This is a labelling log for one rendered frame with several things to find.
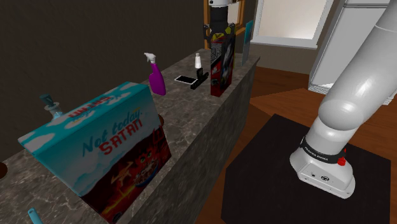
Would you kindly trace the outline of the black angular tool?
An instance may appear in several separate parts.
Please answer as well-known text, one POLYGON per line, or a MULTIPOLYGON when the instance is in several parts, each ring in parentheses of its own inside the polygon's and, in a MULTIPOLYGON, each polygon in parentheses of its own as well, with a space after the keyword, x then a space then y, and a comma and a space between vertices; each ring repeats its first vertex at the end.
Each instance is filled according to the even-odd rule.
POLYGON ((190 85, 192 90, 195 90, 198 86, 200 86, 209 76, 209 73, 204 73, 203 68, 197 70, 197 79, 194 83, 190 85))

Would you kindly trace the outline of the white-edged black phone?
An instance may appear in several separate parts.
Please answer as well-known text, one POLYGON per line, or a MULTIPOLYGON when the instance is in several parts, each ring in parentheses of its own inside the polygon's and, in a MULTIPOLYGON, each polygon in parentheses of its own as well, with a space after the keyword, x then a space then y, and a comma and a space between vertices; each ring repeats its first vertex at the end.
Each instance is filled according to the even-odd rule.
POLYGON ((192 77, 188 77, 188 76, 183 76, 183 75, 179 75, 177 78, 174 79, 175 81, 181 82, 181 83, 185 83, 188 85, 192 85, 194 84, 198 79, 197 78, 192 78, 192 77))

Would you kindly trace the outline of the tall red and black box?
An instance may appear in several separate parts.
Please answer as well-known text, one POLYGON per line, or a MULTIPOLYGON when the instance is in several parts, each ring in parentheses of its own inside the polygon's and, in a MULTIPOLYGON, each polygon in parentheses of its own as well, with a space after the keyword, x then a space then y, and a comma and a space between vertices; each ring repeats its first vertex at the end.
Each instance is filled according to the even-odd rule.
POLYGON ((220 97, 232 82, 235 35, 211 41, 211 95, 220 97))

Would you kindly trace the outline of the white-framed window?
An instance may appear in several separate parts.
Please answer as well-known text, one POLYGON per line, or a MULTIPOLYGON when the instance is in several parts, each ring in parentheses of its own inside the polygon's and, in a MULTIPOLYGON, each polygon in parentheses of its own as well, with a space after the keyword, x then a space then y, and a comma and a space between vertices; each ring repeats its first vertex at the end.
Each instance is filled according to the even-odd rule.
POLYGON ((254 44, 315 50, 334 0, 258 0, 254 44))

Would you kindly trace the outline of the blue and red cereal box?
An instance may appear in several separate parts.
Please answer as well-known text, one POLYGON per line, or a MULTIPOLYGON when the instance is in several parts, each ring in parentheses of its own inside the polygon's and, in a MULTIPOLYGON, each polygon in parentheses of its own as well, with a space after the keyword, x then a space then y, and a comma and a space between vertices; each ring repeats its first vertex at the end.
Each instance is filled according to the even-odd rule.
POLYGON ((18 141, 109 224, 171 157, 149 86, 132 82, 18 141))

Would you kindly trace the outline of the purple spray bottle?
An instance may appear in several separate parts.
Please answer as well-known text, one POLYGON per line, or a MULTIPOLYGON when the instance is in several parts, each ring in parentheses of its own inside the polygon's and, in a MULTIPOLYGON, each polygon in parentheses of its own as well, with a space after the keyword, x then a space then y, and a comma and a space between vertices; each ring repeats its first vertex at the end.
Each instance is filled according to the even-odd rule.
POLYGON ((159 70, 155 59, 156 55, 153 53, 144 53, 144 55, 147 58, 147 61, 150 62, 151 68, 152 68, 152 73, 149 75, 149 83, 151 90, 154 94, 157 95, 165 95, 166 94, 166 88, 165 88, 165 82, 164 82, 164 77, 161 74, 161 71, 159 70))

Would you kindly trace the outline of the black robot stand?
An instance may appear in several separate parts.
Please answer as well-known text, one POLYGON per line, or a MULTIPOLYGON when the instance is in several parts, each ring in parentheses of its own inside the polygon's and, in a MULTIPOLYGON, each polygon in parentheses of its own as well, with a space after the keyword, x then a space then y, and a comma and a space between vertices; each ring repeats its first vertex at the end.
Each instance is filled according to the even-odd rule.
POLYGON ((341 199, 299 180, 289 162, 308 127, 274 114, 226 170, 226 224, 389 224, 391 161, 347 145, 356 187, 341 199))

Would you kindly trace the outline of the blue bottle with teal stopper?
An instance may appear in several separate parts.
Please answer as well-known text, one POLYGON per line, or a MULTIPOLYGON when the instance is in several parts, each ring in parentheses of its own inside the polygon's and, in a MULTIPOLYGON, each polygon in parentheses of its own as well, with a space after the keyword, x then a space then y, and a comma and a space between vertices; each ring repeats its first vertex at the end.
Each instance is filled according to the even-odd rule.
POLYGON ((54 102, 50 94, 40 95, 39 98, 46 104, 45 110, 49 111, 53 116, 52 120, 59 118, 63 115, 63 112, 58 102, 54 102))

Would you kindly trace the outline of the wooden-framed door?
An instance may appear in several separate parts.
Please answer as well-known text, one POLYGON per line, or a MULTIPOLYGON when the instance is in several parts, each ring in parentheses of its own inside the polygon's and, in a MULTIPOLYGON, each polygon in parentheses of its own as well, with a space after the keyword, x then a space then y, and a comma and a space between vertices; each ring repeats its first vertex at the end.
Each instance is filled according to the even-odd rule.
MULTIPOLYGON (((217 0, 203 0, 204 2, 204 24, 209 25, 210 23, 210 6, 209 1, 217 0)), ((245 0, 220 0, 222 3, 228 3, 228 22, 235 24, 236 35, 245 31, 244 25, 244 7, 245 0)))

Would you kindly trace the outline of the teal upright book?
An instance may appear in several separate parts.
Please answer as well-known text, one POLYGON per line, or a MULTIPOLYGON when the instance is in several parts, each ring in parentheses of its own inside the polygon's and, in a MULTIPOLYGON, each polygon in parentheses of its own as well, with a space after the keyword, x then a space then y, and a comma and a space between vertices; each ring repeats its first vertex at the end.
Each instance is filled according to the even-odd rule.
POLYGON ((250 49, 250 41, 253 32, 253 20, 249 21, 246 24, 246 30, 244 34, 244 44, 243 44, 243 51, 242 51, 242 62, 241 65, 243 66, 248 57, 249 57, 249 49, 250 49))

